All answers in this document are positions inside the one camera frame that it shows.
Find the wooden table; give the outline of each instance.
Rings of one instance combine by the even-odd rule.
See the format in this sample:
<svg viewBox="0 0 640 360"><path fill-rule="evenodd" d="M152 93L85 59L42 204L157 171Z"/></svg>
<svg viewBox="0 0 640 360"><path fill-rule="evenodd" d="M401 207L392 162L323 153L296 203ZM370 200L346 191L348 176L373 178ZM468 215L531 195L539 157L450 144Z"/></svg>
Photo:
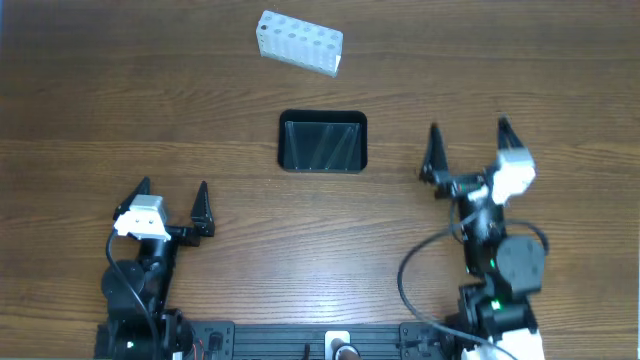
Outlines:
<svg viewBox="0 0 640 360"><path fill-rule="evenodd" d="M261 58L265 9L343 31L338 77ZM145 175L175 224L209 182L216 236L180 251L170 295L190 319L411 320L397 266L449 206L417 179L429 124L469 172L507 112L538 165L507 215L552 242L533 298L547 357L635 357L638 2L6 0L3 15L0 356L93 354L111 214ZM287 108L363 111L366 170L281 170ZM407 276L439 316L471 280L451 240Z"/></svg>

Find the white plastic block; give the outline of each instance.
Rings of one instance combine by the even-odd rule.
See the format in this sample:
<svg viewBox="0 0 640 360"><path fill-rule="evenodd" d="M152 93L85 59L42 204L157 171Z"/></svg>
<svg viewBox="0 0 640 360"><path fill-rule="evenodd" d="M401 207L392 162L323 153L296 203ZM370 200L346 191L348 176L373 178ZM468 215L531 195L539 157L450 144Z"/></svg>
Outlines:
<svg viewBox="0 0 640 360"><path fill-rule="evenodd" d="M260 55L335 77L342 57L342 32L272 11L256 28Z"/></svg>

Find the wooden tabletop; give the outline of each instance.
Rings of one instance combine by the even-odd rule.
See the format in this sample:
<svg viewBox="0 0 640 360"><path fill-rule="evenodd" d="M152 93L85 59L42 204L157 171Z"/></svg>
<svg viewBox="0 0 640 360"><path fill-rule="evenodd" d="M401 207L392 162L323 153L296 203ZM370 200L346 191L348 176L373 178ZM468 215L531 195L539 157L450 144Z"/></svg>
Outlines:
<svg viewBox="0 0 640 360"><path fill-rule="evenodd" d="M261 58L265 9L341 30L338 77ZM452 171L470 172L495 159L507 112L538 177L506 214L551 240L533 297L547 357L632 359L639 41L635 1L6 0L0 356L92 356L112 211L143 176L172 224L189 224L209 183L216 236L180 250L170 293L189 319L412 320L397 267L448 220L449 203L417 177L429 125L441 125ZM288 108L364 112L367 168L280 169ZM117 257L136 251L115 244ZM407 277L438 316L472 281L452 240Z"/></svg>

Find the perforated white block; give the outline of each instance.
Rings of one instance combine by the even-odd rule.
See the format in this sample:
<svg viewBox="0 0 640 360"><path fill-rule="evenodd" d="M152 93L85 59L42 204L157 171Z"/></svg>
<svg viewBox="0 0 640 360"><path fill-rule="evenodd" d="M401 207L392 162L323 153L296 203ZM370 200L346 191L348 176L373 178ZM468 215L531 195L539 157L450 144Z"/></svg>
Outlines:
<svg viewBox="0 0 640 360"><path fill-rule="evenodd" d="M335 77L342 57L338 30L265 11L256 28L260 55Z"/></svg>

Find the white robot part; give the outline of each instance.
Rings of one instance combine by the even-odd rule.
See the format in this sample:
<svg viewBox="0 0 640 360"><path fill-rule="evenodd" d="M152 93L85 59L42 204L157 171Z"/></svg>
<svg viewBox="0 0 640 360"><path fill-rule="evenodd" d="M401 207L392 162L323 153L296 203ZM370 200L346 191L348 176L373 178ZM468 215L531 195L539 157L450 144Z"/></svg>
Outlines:
<svg viewBox="0 0 640 360"><path fill-rule="evenodd" d="M119 236L131 234L138 240L169 241L171 235L164 229L167 219L162 196L136 195L129 206L129 211L120 215L113 227L118 231Z"/></svg>
<svg viewBox="0 0 640 360"><path fill-rule="evenodd" d="M497 205L503 205L513 195L523 194L536 177L536 165L527 148L499 150L497 165L491 192Z"/></svg>
<svg viewBox="0 0 640 360"><path fill-rule="evenodd" d="M497 346L508 351L518 360L544 360L542 337L540 331L532 334L529 329L513 330L502 334ZM512 360L507 354L493 346L482 345L474 350L463 350L462 360Z"/></svg>
<svg viewBox="0 0 640 360"><path fill-rule="evenodd" d="M342 32L266 10L256 28L260 55L335 77Z"/></svg>

